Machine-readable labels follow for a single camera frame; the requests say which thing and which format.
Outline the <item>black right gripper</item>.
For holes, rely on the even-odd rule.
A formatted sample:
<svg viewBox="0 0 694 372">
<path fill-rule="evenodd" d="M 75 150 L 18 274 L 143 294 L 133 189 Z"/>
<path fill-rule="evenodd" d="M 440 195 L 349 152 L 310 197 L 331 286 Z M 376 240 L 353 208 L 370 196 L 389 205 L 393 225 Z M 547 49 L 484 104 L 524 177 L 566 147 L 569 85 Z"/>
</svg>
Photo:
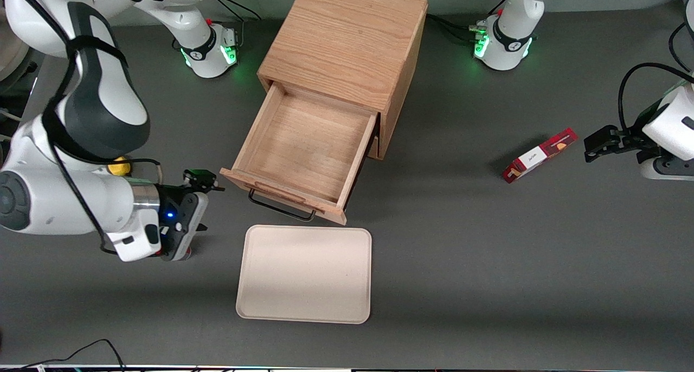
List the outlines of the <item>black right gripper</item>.
<svg viewBox="0 0 694 372">
<path fill-rule="evenodd" d="M 209 204 L 206 194 L 211 191 L 225 191 L 216 181 L 217 176 L 210 170 L 185 169 L 184 181 L 187 184 L 201 184 L 201 192 L 186 192 L 164 189 L 160 195 L 159 236 L 161 236 L 160 257 L 164 261 L 181 261 L 189 256 L 191 242 L 199 229 L 203 214 Z"/>
</svg>

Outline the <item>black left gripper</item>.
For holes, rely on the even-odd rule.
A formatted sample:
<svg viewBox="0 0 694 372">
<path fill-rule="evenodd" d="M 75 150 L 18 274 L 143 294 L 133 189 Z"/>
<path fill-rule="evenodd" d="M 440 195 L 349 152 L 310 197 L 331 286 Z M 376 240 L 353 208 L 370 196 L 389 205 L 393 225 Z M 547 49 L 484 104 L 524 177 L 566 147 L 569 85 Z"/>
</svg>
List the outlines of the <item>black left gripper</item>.
<svg viewBox="0 0 694 372">
<path fill-rule="evenodd" d="M 661 148 L 644 133 L 645 124 L 634 124 L 622 130 L 617 126 L 604 126 L 584 139 L 584 159 L 590 163 L 597 158 L 619 154 L 623 151 L 636 151 L 637 162 L 643 164 L 649 159 L 661 157 Z"/>
</svg>

